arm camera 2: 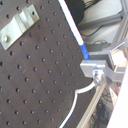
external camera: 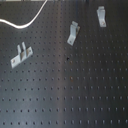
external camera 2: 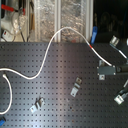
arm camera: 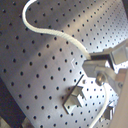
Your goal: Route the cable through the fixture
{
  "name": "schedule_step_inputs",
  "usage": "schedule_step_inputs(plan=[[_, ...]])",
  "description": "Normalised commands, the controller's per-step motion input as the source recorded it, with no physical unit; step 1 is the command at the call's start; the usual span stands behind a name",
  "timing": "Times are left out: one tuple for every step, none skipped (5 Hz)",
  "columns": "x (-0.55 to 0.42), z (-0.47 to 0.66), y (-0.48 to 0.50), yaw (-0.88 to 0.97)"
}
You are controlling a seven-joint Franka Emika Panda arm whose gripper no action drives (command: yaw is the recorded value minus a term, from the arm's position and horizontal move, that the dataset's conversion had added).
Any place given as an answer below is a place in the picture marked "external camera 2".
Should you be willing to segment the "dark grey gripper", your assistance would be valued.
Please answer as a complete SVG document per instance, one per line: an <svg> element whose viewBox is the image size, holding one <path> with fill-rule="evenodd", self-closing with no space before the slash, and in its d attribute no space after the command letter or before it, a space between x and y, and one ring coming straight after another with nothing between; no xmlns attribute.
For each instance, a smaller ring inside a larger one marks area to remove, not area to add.
<svg viewBox="0 0 128 128"><path fill-rule="evenodd" d="M128 75L128 64L118 66L107 66L102 60L99 61L97 74L100 80L104 80L107 75Z"/></svg>

